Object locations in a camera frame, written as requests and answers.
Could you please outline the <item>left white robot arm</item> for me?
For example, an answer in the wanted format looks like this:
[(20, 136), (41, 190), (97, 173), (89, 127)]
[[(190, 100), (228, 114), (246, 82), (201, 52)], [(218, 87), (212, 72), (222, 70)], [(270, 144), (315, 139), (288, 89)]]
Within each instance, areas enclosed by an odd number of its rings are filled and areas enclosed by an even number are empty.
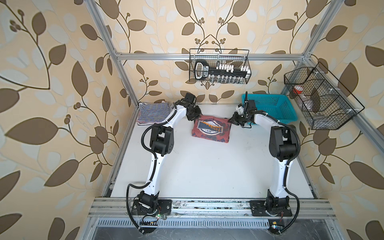
[(186, 93), (181, 100), (174, 103), (173, 110), (165, 120), (153, 124), (144, 131), (141, 144), (146, 151), (151, 153), (152, 157), (149, 176), (143, 186), (135, 187), (130, 185), (131, 188), (141, 191), (134, 203), (139, 215), (161, 213), (161, 207), (158, 203), (161, 170), (166, 157), (172, 152), (175, 144), (174, 127), (183, 118), (194, 121), (201, 114), (201, 109), (197, 106), (196, 96)]

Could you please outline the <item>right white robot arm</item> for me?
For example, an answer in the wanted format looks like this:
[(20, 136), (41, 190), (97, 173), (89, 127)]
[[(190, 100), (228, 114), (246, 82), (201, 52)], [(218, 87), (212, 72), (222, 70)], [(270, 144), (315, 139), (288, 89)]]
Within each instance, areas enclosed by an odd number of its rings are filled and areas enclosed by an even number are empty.
[(290, 196), (296, 199), (297, 207), (300, 206), (299, 197), (288, 190), (291, 163), (301, 150), (296, 129), (257, 109), (253, 100), (244, 100), (243, 104), (238, 105), (229, 123), (242, 128), (253, 123), (270, 132), (269, 152), (275, 158), (272, 185), (265, 201), (250, 201), (252, 215), (291, 217)]

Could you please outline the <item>maroon garment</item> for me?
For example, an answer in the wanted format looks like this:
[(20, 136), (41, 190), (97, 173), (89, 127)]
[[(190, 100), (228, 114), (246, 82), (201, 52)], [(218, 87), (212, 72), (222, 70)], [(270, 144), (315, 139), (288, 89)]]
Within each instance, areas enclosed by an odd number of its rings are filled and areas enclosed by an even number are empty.
[(194, 121), (192, 136), (220, 143), (228, 143), (231, 125), (228, 119), (202, 115)]

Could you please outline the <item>blue white striped tank top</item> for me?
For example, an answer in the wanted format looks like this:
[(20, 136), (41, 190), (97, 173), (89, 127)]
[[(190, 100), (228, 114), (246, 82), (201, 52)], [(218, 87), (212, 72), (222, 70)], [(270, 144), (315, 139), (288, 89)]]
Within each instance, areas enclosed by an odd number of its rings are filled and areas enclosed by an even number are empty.
[(139, 115), (137, 124), (148, 126), (164, 122), (171, 113), (172, 107), (169, 103), (139, 103)]

